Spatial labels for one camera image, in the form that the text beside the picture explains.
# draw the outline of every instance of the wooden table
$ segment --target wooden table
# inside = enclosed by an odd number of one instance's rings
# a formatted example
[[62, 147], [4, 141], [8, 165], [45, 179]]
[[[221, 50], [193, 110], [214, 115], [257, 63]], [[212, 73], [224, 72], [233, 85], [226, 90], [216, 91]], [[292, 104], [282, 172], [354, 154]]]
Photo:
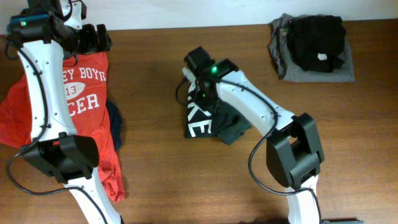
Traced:
[[[398, 21], [345, 22], [355, 83], [278, 80], [263, 26], [112, 31], [108, 95], [124, 118], [119, 153], [127, 198], [115, 205], [126, 223], [238, 223], [287, 216], [285, 197], [254, 183], [248, 155], [260, 134], [248, 131], [232, 146], [218, 139], [185, 139], [186, 108], [174, 100], [184, 56], [202, 45], [229, 57], [258, 89], [296, 114], [317, 121], [326, 160], [318, 183], [324, 218], [398, 223]], [[1, 54], [0, 100], [23, 74]], [[71, 194], [33, 197], [5, 174], [18, 149], [0, 148], [0, 216], [4, 223], [84, 223]], [[265, 149], [254, 171], [282, 190], [267, 171]], [[36, 190], [59, 187], [18, 161], [14, 173]]]

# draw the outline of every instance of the red shirt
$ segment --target red shirt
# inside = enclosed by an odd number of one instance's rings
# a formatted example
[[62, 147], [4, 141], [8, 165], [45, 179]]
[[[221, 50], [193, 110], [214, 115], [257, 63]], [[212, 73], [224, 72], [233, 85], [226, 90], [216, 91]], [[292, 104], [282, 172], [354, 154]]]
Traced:
[[[74, 58], [64, 66], [75, 63]], [[106, 109], [106, 53], [79, 55], [78, 65], [63, 68], [63, 82], [73, 124], [80, 136], [94, 138], [99, 151], [99, 177], [110, 199], [124, 199], [124, 187], [118, 155], [114, 150]], [[29, 144], [32, 115], [26, 76], [8, 92], [0, 104], [0, 143], [12, 147]]]

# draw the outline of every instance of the gray fabric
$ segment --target gray fabric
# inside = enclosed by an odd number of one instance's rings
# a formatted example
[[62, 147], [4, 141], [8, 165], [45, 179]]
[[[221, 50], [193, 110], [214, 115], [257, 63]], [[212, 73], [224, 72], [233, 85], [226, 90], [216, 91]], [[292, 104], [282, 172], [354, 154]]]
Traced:
[[294, 17], [283, 14], [282, 17], [271, 22], [273, 32], [269, 50], [278, 65], [279, 78], [290, 82], [354, 82], [353, 59], [347, 38], [345, 38], [344, 52], [339, 56], [345, 64], [339, 69], [334, 69], [331, 73], [304, 71], [293, 62], [290, 51], [287, 48], [288, 26], [289, 21], [292, 19]]

